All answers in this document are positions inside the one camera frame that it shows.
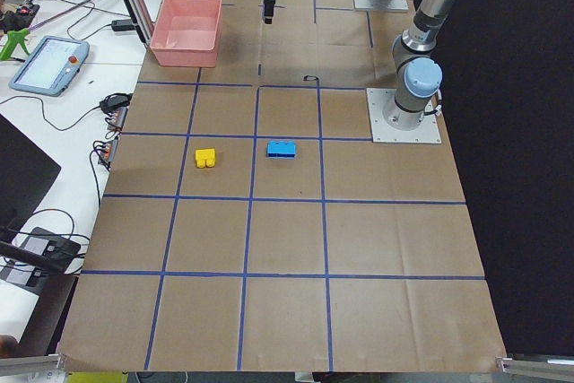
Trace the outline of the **blue three-stud block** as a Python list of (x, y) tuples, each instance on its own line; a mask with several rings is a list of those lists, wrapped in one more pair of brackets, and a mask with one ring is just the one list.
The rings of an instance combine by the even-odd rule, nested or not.
[(266, 156), (275, 159), (294, 159), (297, 144), (291, 140), (270, 140), (266, 147)]

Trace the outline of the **pink plastic box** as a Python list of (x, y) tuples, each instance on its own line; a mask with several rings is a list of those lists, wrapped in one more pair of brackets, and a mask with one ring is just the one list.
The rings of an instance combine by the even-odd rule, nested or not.
[(216, 66), (222, 0), (163, 0), (151, 50), (162, 66)]

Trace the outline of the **black power adapter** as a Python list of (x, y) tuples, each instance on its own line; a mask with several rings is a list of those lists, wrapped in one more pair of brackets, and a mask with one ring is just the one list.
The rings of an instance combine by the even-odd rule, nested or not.
[(114, 32), (124, 32), (135, 29), (135, 25), (132, 23), (131, 20), (128, 19), (114, 20), (111, 22), (110, 27)]

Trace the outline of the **yellow two-stud block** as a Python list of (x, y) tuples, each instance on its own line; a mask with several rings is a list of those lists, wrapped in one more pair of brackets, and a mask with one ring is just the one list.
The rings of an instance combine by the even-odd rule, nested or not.
[(195, 149), (195, 163), (197, 168), (212, 168), (216, 164), (216, 151), (214, 148)]

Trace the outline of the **blue teach pendant tablet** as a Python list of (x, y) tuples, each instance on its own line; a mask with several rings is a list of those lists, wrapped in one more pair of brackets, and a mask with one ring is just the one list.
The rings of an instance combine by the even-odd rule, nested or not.
[(16, 91), (57, 97), (68, 88), (90, 53), (82, 40), (45, 36), (9, 82)]

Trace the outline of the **brown paper table cover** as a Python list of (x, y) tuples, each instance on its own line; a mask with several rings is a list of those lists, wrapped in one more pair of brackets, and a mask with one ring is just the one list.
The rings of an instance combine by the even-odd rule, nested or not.
[[(69, 371), (490, 372), (447, 135), (376, 144), (410, 13), (222, 0), (216, 67), (143, 61), (59, 345)], [(266, 156), (270, 140), (294, 159)], [(214, 148), (199, 169), (195, 149)]]

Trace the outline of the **grabber reacher tool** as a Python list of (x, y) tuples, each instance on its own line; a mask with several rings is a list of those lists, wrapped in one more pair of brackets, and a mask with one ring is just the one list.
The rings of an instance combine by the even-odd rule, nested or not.
[(7, 61), (10, 60), (12, 58), (12, 54), (14, 52), (14, 50), (20, 46), (22, 48), (22, 50), (24, 51), (24, 53), (26, 55), (29, 55), (29, 50), (26, 47), (25, 44), (25, 40), (26, 37), (33, 31), (63, 17), (66, 16), (67, 14), (82, 8), (84, 6), (86, 6), (89, 3), (93, 3), (95, 0), (83, 0), (80, 3), (77, 4), (73, 4), (71, 7), (69, 7), (68, 9), (65, 9), (64, 11), (61, 11), (49, 18), (47, 18), (44, 21), (41, 22), (36, 22), (32, 25), (28, 25), (27, 27), (24, 27), (20, 30), (9, 30), (7, 32), (7, 41), (3, 46), (3, 49), (1, 50), (1, 60), (2, 61)]

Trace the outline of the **black laptop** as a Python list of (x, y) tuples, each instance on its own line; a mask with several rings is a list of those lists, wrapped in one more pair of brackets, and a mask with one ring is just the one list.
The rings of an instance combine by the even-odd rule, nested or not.
[(1, 240), (14, 238), (60, 171), (56, 161), (1, 116)]

